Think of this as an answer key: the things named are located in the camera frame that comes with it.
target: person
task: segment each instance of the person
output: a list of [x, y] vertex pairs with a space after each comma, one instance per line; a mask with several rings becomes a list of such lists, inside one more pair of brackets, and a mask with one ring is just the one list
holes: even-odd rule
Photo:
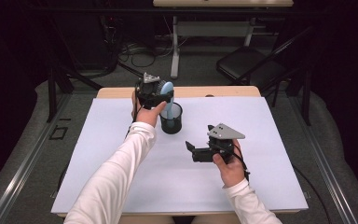
[[[134, 94], [132, 103], [136, 104]], [[156, 142], [156, 124], [159, 113], [164, 109], [166, 102], [147, 110], [141, 107], [133, 108], [132, 115], [136, 114], [133, 124], [123, 144], [105, 161], [92, 175], [85, 187], [81, 190], [73, 207], [68, 212], [64, 223], [132, 223], [141, 217], [121, 217], [124, 202], [130, 189], [131, 181], [136, 170], [147, 153]], [[236, 153], [240, 155], [240, 144], [233, 140]], [[264, 204], [257, 198], [255, 191], [250, 188], [244, 176], [241, 162], [233, 158], [225, 164], [219, 154], [213, 155], [213, 162], [220, 170], [225, 186], [224, 191], [235, 208], [235, 219], [245, 223], [281, 223]], [[194, 224], [216, 222], [216, 217], [198, 216]], [[145, 217], [140, 223], [174, 224], [171, 217]]]

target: wooden table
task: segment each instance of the wooden table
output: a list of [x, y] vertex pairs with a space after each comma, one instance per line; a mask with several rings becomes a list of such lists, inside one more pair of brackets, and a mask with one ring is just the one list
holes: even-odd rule
[[[52, 213], [65, 217], [90, 176], [121, 145], [131, 124], [129, 98], [133, 91], [102, 88], [98, 92]], [[174, 101], [184, 109], [182, 130], [166, 134], [157, 124], [158, 141], [132, 181], [124, 216], [234, 212], [221, 190], [223, 183], [215, 165], [193, 162], [185, 145], [186, 140], [195, 147], [205, 147], [208, 124], [219, 122], [247, 135], [240, 144], [251, 183], [272, 212], [308, 209], [267, 102], [256, 87], [175, 87]]]
[[[123, 98], [131, 97], [133, 87], [102, 88], [97, 98]], [[174, 87], [175, 97], [202, 97], [213, 96], [261, 96], [254, 86], [204, 86], [204, 87]]]

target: white paper sheet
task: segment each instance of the white paper sheet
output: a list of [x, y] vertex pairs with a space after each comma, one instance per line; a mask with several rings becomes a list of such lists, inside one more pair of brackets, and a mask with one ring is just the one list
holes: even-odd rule
[[[245, 134], [240, 140], [250, 184], [266, 207], [307, 209], [269, 107], [262, 97], [177, 98], [182, 130], [158, 141], [132, 182], [123, 213], [208, 213], [233, 211], [217, 167], [193, 162], [185, 141], [207, 147], [208, 124], [225, 123]], [[67, 213], [100, 164], [121, 145], [131, 125], [130, 99], [94, 99], [52, 213]]]

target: black chair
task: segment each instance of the black chair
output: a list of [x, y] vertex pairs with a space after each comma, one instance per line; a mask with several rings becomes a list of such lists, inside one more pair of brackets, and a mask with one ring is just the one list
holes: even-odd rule
[[[297, 46], [296, 49], [291, 50], [295, 53], [298, 53], [297, 49], [307, 47], [306, 42], [310, 40], [307, 37], [310, 37], [312, 30], [312, 27], [308, 27], [268, 55], [257, 49], [243, 46], [217, 61], [216, 69], [231, 81], [231, 85], [256, 86], [260, 92], [267, 91], [275, 86], [275, 90], [267, 95], [275, 92], [272, 102], [272, 106], [275, 106], [281, 82], [301, 70], [301, 59], [305, 56], [297, 54], [295, 57], [293, 55], [288, 57], [287, 53], [293, 46]], [[290, 64], [285, 63], [282, 57], [290, 58]]]

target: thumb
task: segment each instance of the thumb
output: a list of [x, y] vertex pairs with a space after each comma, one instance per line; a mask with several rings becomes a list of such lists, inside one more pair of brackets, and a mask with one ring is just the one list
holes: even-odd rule
[[227, 169], [227, 165], [219, 153], [215, 153], [213, 155], [213, 162], [216, 164], [217, 168], [219, 168], [220, 172], [223, 172]]
[[161, 113], [161, 111], [165, 108], [165, 106], [167, 105], [167, 102], [163, 101], [161, 103], [159, 103], [159, 105], [157, 105], [153, 111], [156, 113], [156, 115], [159, 115], [159, 113]]

